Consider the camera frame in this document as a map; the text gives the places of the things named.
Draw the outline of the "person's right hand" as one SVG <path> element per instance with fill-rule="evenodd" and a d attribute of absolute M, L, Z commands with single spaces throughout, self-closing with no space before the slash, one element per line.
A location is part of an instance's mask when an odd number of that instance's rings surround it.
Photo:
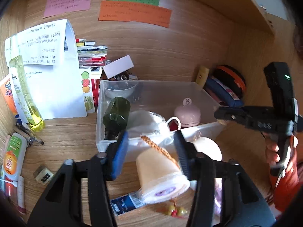
<path fill-rule="evenodd" d="M 266 161 L 269 165 L 275 165 L 280 161 L 280 156 L 278 155 L 279 147 L 275 141 L 270 138 L 270 135 L 267 133 L 263 133 L 265 137 L 266 143 Z M 286 168 L 286 172 L 293 171 L 293 166 L 296 164 L 296 147 L 298 145 L 298 139 L 295 136 L 290 138 L 290 146 L 291 146 L 291 158 Z"/>

